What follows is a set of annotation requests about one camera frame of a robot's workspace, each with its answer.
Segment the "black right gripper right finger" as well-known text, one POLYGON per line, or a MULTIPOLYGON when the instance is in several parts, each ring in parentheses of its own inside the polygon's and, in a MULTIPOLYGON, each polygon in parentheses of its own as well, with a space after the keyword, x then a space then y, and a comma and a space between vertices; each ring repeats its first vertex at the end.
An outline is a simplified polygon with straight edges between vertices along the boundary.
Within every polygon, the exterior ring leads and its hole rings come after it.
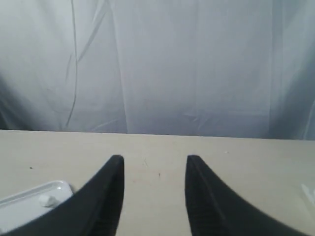
POLYGON ((239 196, 198 155, 187 157, 186 209, 193 236, 303 235, 239 196))

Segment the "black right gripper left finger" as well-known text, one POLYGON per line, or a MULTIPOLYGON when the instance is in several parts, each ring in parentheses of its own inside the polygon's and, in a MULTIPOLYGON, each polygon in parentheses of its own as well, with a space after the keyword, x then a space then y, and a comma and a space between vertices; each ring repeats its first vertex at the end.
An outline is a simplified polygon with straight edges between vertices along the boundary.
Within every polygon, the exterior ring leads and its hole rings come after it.
POLYGON ((114 236, 125 192, 125 163, 113 155, 79 191, 8 236, 114 236))

